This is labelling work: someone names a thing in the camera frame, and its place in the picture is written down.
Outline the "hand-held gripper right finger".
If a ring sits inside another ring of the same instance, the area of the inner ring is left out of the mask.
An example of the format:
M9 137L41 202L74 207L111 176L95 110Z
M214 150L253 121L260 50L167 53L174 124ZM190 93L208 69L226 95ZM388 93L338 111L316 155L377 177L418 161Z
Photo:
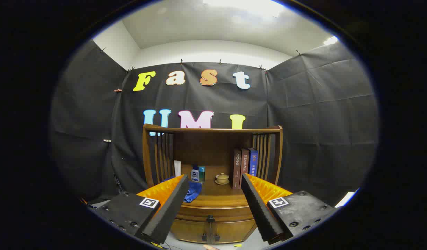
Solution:
M270 245L311 231L336 212L307 191L293 193L247 173L241 188L263 241Z

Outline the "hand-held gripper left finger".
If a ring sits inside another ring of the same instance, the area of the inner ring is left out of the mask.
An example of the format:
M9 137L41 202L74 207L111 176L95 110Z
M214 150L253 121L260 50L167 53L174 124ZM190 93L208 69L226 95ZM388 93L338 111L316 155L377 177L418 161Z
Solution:
M187 175L180 175L140 193L123 192L94 212L124 233L158 245L167 239L188 189Z

